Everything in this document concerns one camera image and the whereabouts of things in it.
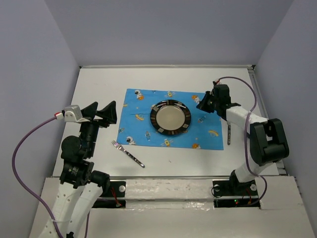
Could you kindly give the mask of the black rimmed dinner plate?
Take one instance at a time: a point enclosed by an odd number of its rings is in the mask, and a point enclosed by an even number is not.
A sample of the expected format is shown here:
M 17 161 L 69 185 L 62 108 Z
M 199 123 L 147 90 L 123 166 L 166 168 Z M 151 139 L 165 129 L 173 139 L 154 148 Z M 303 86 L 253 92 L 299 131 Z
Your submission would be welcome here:
M 163 100 L 150 112 L 152 127 L 162 135 L 177 136 L 187 131 L 192 115 L 189 108 L 178 100 Z

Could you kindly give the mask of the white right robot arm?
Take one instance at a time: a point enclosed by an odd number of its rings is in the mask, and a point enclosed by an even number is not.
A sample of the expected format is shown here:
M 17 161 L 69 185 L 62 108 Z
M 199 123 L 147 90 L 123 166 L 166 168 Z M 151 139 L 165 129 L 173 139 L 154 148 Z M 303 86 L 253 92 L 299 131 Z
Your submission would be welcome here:
M 233 103 L 226 84 L 215 84 L 211 91 L 205 93 L 197 109 L 216 113 L 244 131 L 245 162 L 231 173 L 229 181 L 220 186 L 221 189 L 240 194 L 264 169 L 289 156 L 282 121 L 260 117 Z

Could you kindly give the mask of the blue space-print cloth placemat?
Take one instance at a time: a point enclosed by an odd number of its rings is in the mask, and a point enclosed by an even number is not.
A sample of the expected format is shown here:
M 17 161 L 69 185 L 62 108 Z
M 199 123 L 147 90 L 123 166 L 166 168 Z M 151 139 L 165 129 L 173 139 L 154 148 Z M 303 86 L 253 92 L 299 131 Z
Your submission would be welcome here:
M 196 108 L 203 93 L 127 89 L 117 141 L 124 145 L 223 150 L 221 118 Z M 183 103 L 191 113 L 189 128 L 180 135 L 163 135 L 151 124 L 153 107 L 165 100 Z

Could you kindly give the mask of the steel fork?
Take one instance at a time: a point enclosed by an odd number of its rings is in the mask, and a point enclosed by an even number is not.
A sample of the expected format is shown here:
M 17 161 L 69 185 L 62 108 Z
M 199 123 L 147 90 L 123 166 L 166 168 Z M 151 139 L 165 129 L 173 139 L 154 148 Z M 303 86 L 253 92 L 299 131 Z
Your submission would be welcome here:
M 130 152 L 128 152 L 126 149 L 124 149 L 124 147 L 121 144 L 119 144 L 115 140 L 113 140 L 111 143 L 113 144 L 113 146 L 115 148 L 117 148 L 119 151 L 122 151 L 129 158 L 131 158 L 134 162 L 136 162 L 139 166 L 141 166 L 142 168 L 145 168 L 145 165 L 141 161 L 139 161 L 136 157 L 134 157 Z

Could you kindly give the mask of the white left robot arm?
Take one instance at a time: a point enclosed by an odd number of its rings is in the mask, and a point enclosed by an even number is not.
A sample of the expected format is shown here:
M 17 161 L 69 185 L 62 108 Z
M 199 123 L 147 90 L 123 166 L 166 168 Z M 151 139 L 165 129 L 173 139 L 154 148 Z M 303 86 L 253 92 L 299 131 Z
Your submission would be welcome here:
M 116 124 L 116 102 L 98 110 L 93 102 L 81 109 L 70 105 L 57 113 L 57 119 L 80 124 L 79 134 L 63 139 L 63 168 L 52 214 L 41 238 L 76 238 L 94 203 L 109 192 L 109 175 L 93 169 L 93 157 L 100 128 Z

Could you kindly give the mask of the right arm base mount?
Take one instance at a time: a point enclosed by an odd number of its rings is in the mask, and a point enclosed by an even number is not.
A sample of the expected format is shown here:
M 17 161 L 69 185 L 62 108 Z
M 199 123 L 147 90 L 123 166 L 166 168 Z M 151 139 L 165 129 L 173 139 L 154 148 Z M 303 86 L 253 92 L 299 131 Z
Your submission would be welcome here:
M 247 182 L 237 190 L 229 187 L 229 180 L 213 180 L 211 194 L 215 208 L 258 207 L 259 195 L 254 180 Z

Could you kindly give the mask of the steel knife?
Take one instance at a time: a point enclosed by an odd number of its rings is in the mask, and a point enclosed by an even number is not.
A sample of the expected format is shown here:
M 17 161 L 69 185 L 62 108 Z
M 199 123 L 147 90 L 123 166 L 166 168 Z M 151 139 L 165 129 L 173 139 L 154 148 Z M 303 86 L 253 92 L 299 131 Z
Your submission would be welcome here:
M 227 145 L 231 144 L 231 123 L 227 122 Z

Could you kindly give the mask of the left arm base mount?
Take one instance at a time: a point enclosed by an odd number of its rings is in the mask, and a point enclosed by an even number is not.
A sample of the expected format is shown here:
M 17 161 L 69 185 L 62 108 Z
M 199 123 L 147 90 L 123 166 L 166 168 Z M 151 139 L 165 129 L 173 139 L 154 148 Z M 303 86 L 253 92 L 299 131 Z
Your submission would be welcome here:
M 126 181 L 112 180 L 107 192 L 103 192 L 92 208 L 118 209 L 125 208 Z

